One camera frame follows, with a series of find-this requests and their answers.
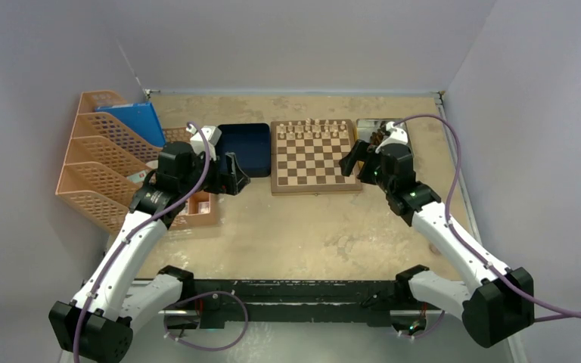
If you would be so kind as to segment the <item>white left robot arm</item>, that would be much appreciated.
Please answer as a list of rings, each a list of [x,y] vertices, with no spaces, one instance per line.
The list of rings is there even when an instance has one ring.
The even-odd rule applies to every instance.
[[[167,306],[186,309],[203,302],[219,303],[224,291],[197,291],[193,273],[168,265],[141,291],[129,289],[156,242],[198,191],[239,194],[250,183],[237,157],[219,160],[210,147],[195,151],[183,141],[164,146],[157,168],[147,173],[135,192],[122,228],[93,275],[69,302],[57,301],[48,318],[60,347],[73,360],[120,362],[133,337]]]

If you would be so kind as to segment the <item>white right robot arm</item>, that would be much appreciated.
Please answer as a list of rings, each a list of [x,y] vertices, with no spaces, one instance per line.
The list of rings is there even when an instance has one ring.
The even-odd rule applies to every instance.
[[[382,148],[358,140],[339,162],[341,172],[360,182],[377,185],[390,210],[426,237],[454,266],[460,280],[437,276],[416,266],[396,276],[394,296],[403,307],[429,303],[459,319],[469,336],[488,348],[531,326],[533,304],[516,294],[533,294],[534,283],[524,268],[511,269],[488,253],[455,220],[445,215],[447,206],[426,184],[416,179],[410,148],[388,144]]]

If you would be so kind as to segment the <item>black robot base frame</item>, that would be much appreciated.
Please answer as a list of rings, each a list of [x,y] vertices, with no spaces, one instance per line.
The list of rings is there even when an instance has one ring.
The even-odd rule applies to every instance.
[[[197,279],[171,305],[199,318],[203,329],[228,322],[354,323],[423,328],[439,309],[417,302],[391,280]]]

